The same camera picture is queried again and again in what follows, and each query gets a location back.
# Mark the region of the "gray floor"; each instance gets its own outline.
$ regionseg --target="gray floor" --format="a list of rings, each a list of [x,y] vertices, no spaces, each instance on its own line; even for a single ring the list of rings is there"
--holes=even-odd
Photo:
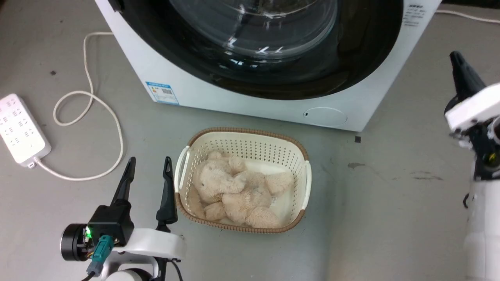
[[[500,19],[497,10],[447,8]],[[118,154],[115,124],[100,105],[71,127],[52,120],[62,95],[89,87],[84,36],[106,30],[91,0],[8,0],[0,10],[0,96],[24,98],[53,146],[45,161],[71,176],[100,173]],[[491,84],[500,80],[499,47],[500,26],[436,15],[359,134],[362,143],[353,132],[153,103],[112,37],[90,43],[89,63],[98,95],[120,118],[125,157],[137,157],[130,191],[136,227],[155,226],[164,157],[176,161],[202,129],[273,131],[309,152],[309,207],[285,234],[220,231],[180,215],[172,228],[188,244],[185,280],[456,281],[464,279],[461,201],[473,155],[447,137],[443,109],[454,95],[448,54],[462,51]],[[74,98],[61,118],[74,118],[86,104]],[[0,156],[1,279],[82,279],[87,264],[62,260],[61,232],[109,203],[126,161],[105,178],[75,183],[16,165],[4,145]],[[172,268],[169,277],[177,279]]]

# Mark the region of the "power socket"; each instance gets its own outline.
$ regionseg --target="power socket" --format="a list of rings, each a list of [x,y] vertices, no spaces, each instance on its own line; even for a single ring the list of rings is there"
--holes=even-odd
[[[33,168],[35,158],[51,152],[51,145],[24,101],[15,93],[0,99],[0,136],[16,163]]]

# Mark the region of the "beige stuffed animal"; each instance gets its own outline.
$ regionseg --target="beige stuffed animal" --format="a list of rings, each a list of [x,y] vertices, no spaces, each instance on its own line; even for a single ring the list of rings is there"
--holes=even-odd
[[[218,221],[226,217],[221,202],[222,194],[239,193],[245,188],[247,182],[245,175],[234,175],[246,169],[245,162],[241,158],[224,157],[219,151],[210,152],[208,159],[195,168],[193,175],[193,185],[198,191],[199,199],[196,198],[195,192],[188,193],[188,197],[195,205],[193,207],[193,210],[196,210],[195,215],[209,221]]]
[[[246,186],[240,193],[224,193],[222,203],[229,219],[237,224],[253,228],[280,228],[281,223],[270,209],[272,196],[281,196],[294,184],[291,172],[264,175],[260,172],[244,171]]]

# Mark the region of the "sticker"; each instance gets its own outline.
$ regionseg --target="sticker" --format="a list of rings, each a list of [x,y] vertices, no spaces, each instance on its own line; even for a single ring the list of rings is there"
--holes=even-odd
[[[146,85],[157,102],[169,105],[179,105],[174,90],[170,85],[146,81]]]
[[[421,4],[410,4],[403,15],[403,25],[407,27],[418,27],[426,15],[427,10]]]

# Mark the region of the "laundry basket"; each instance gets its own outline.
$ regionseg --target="laundry basket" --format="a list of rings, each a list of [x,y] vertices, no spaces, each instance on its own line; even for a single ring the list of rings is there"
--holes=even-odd
[[[281,221],[281,228],[252,228],[232,221],[214,222],[198,218],[187,202],[198,164],[212,151],[243,158],[249,170],[264,174],[290,171],[294,185],[284,195],[273,198],[271,210]],[[184,148],[175,168],[175,200],[180,211],[191,221],[225,230],[249,233],[283,233],[295,227],[308,205],[311,193],[311,165],[304,147],[281,134],[242,128],[209,128],[197,133]]]

